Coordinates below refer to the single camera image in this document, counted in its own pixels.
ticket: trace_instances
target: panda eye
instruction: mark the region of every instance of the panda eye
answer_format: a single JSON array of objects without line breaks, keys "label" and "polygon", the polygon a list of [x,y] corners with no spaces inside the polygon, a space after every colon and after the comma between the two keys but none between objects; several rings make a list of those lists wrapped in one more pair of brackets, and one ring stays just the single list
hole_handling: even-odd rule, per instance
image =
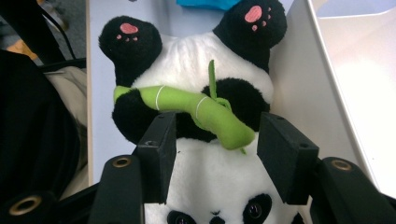
[{"label": "panda eye", "polygon": [[168,224],[196,224],[192,217],[178,211],[170,212],[167,221]]},{"label": "panda eye", "polygon": [[263,223],[270,214],[271,206],[272,200],[267,194],[260,194],[251,199],[243,213],[244,223]]}]

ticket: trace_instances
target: panda plush toy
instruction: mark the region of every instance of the panda plush toy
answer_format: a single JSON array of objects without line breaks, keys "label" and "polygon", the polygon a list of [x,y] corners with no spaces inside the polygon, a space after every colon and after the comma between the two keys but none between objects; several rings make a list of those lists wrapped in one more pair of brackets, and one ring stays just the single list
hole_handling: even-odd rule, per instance
[{"label": "panda plush toy", "polygon": [[162,42],[149,22],[109,21],[99,47],[114,63],[112,118],[137,144],[163,111],[177,113],[177,157],[166,204],[147,223],[299,223],[257,157],[273,85],[270,49],[287,30],[277,0],[242,0],[212,32]]}]

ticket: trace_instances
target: white surface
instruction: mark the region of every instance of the white surface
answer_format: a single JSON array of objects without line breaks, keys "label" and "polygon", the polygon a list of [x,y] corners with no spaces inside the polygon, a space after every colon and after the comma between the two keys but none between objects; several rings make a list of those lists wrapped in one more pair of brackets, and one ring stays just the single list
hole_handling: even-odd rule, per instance
[{"label": "white surface", "polygon": [[[288,10],[292,0],[281,2]],[[180,7],[176,0],[87,1],[90,184],[100,180],[106,161],[134,149],[111,118],[114,65],[98,47],[98,36],[106,22],[127,15],[153,23],[163,35],[186,36],[212,30],[222,14],[217,10]]]},{"label": "white surface", "polygon": [[[317,18],[320,8],[340,3],[325,2],[295,0],[290,9],[287,36],[270,64],[273,112],[313,140],[321,158],[357,163],[381,192],[396,198],[396,9],[343,17],[328,10],[328,18]],[[367,6],[348,13],[367,12]]]}]

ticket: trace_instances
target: pink paw pad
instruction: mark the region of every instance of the pink paw pad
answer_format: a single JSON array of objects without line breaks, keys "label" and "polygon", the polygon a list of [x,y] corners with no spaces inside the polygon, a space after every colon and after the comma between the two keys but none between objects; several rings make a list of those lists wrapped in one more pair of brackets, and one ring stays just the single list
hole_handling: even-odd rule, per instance
[{"label": "pink paw pad", "polygon": [[254,6],[245,15],[245,21],[255,22],[261,17],[262,17],[262,8],[259,6]]},{"label": "pink paw pad", "polygon": [[129,23],[126,23],[126,22],[120,26],[120,29],[126,35],[131,35],[131,34],[137,33],[139,31],[139,29],[137,29],[137,27],[135,27]]}]

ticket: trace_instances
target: black bag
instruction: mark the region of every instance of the black bag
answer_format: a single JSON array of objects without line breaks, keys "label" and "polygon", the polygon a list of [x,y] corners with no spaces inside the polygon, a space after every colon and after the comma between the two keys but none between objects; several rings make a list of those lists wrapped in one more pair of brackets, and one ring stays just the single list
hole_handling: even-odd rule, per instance
[{"label": "black bag", "polygon": [[78,164],[75,121],[25,55],[0,50],[0,204],[24,191],[58,198]]}]

